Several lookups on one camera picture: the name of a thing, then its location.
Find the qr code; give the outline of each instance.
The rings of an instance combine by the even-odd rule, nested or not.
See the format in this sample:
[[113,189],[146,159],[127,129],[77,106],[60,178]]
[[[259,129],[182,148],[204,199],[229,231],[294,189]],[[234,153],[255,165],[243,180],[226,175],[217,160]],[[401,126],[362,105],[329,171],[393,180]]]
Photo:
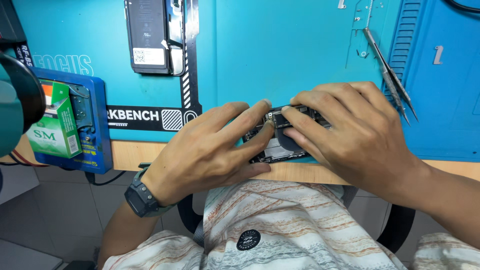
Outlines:
[[135,63],[145,63],[145,51],[144,50],[133,50],[133,61]]

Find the hand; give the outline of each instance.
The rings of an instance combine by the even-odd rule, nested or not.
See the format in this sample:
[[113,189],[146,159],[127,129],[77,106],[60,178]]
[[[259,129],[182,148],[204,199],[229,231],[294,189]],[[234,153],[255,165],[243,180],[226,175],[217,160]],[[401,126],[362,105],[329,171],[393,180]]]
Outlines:
[[251,108],[245,102],[230,102],[205,112],[170,140],[145,172],[142,182],[160,205],[167,206],[189,194],[269,172],[270,165],[248,161],[263,151],[272,138],[271,121],[247,143],[239,147],[235,143],[255,127],[271,107],[271,102],[264,99]]
[[286,106],[282,114],[293,128],[284,134],[363,190],[395,201],[408,189],[409,176],[426,168],[407,148],[397,111],[372,82],[319,85],[290,103],[319,111],[332,128]]

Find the battery label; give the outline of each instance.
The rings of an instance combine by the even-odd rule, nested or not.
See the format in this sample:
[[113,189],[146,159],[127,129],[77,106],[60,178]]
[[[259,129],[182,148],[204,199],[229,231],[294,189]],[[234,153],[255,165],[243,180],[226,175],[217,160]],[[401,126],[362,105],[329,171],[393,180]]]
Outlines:
[[143,65],[164,65],[164,49],[133,48],[133,62]]

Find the phone battery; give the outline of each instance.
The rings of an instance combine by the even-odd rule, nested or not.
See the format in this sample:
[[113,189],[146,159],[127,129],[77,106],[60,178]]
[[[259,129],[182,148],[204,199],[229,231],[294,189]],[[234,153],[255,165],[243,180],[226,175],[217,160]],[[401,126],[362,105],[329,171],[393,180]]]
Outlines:
[[126,0],[124,3],[133,71],[168,74],[165,0]]

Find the metal tweezers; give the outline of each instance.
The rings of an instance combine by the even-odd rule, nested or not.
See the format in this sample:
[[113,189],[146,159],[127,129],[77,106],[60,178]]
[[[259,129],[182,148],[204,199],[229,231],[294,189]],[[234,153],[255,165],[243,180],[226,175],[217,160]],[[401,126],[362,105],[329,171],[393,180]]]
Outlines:
[[410,97],[408,96],[407,92],[405,91],[405,88],[402,86],[402,83],[396,76],[393,69],[385,61],[385,58],[380,52],[380,49],[378,49],[378,45],[375,42],[375,39],[373,39],[370,29],[368,29],[368,27],[364,28],[363,33],[368,40],[368,44],[370,45],[373,52],[375,53],[375,56],[377,57],[377,60],[380,64],[380,70],[382,71],[382,76],[384,77],[385,83],[387,84],[387,87],[390,90],[390,93],[392,94],[392,97],[398,109],[400,110],[400,113],[403,115],[403,117],[405,117],[405,120],[407,120],[407,123],[410,126],[410,122],[408,122],[407,115],[405,114],[405,110],[403,109],[402,100],[400,99],[400,95],[401,95],[403,100],[412,110],[413,115],[415,115],[415,118],[417,119],[417,122],[418,122],[419,119],[417,117],[417,114],[415,113],[415,110],[413,109],[412,102],[410,101]]

